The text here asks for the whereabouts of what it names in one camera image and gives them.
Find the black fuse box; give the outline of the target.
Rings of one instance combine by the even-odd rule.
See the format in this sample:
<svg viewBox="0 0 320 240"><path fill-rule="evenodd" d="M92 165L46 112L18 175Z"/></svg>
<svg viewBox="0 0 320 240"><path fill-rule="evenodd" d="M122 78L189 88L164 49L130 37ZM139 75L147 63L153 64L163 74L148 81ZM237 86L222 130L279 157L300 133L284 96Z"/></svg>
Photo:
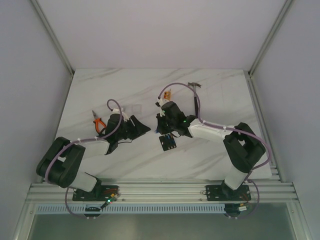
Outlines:
<svg viewBox="0 0 320 240"><path fill-rule="evenodd" d="M164 152L177 147L174 136L171 133L161 135L159 141Z"/></svg>

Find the clear plastic fuse box cover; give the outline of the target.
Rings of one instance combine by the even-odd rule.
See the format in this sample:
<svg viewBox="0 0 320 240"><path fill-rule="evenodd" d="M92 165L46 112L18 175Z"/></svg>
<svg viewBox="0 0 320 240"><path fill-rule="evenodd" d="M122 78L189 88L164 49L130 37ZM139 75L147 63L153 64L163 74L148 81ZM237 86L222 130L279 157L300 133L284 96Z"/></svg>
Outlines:
<svg viewBox="0 0 320 240"><path fill-rule="evenodd" d="M141 104L132 104L131 111L135 115L140 115L142 113L142 105Z"/></svg>

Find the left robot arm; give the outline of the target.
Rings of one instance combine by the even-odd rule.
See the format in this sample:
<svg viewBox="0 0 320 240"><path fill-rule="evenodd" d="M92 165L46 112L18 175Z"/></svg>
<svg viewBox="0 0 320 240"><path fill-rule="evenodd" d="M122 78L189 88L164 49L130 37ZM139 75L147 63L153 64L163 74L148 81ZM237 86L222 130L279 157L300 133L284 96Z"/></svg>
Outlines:
<svg viewBox="0 0 320 240"><path fill-rule="evenodd" d="M65 137L56 138L36 168L38 176L61 188L84 192L90 201L102 196L101 180L80 171L82 160L111 154L121 140L135 140L151 130L134 115L113 113L107 123L95 118L97 136L78 139L74 143Z"/></svg>

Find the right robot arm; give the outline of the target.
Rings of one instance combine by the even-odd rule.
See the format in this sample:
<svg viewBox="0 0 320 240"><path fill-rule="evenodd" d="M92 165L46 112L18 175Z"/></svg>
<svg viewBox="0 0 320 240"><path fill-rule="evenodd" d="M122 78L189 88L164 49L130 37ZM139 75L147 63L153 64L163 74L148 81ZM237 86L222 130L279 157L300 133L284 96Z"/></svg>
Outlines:
<svg viewBox="0 0 320 240"><path fill-rule="evenodd" d="M162 135L177 132L180 136L222 142L232 167L221 183L220 192L227 200L241 194L240 187L266 152L261 140L246 123L236 126L215 125L195 115L186 116L173 101L160 98L156 131Z"/></svg>

